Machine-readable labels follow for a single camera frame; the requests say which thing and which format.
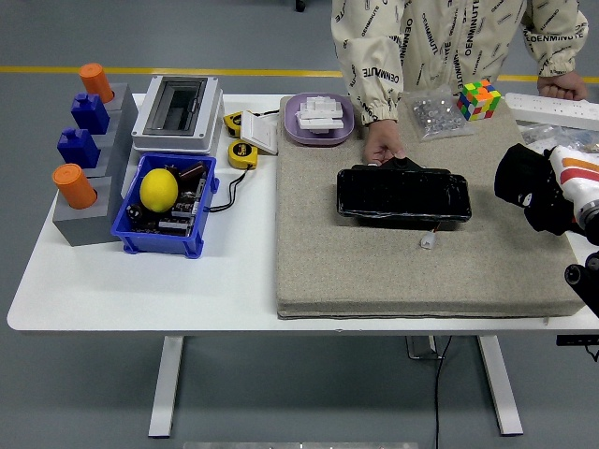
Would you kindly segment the person's left hand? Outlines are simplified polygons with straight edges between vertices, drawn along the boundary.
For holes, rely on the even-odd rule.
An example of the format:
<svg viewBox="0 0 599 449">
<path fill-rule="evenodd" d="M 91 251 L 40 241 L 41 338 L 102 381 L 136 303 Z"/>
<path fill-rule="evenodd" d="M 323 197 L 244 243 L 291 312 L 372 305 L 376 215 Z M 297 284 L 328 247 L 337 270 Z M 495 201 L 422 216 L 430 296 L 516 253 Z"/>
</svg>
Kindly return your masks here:
<svg viewBox="0 0 599 449">
<path fill-rule="evenodd" d="M 573 101 L 585 100 L 588 96 L 587 85 L 576 71 L 558 76 L 539 77 L 537 90 L 544 97 Z"/>
</svg>

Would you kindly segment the person's right hand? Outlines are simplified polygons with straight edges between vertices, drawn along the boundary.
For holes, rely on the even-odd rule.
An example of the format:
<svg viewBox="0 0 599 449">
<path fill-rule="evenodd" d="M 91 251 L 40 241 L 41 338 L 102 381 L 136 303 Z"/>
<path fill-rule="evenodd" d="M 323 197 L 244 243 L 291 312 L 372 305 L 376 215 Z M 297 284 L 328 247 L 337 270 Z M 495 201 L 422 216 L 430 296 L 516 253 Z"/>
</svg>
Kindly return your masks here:
<svg viewBox="0 0 599 449">
<path fill-rule="evenodd" d="M 396 121 L 385 119 L 369 123 L 363 159 L 366 164 L 383 165 L 392 158 L 406 157 L 399 126 Z"/>
</svg>

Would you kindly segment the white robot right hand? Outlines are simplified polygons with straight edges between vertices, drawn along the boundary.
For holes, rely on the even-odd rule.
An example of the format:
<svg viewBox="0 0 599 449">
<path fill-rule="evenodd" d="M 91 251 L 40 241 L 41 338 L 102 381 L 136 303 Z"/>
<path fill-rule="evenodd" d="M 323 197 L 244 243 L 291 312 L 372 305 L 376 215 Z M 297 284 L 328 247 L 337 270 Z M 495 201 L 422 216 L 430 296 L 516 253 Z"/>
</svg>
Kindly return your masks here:
<svg viewBox="0 0 599 449">
<path fill-rule="evenodd" d="M 589 233 L 598 226 L 598 163 L 564 146 L 540 157 L 533 185 L 518 195 L 529 223 L 555 234 L 574 226 Z"/>
</svg>

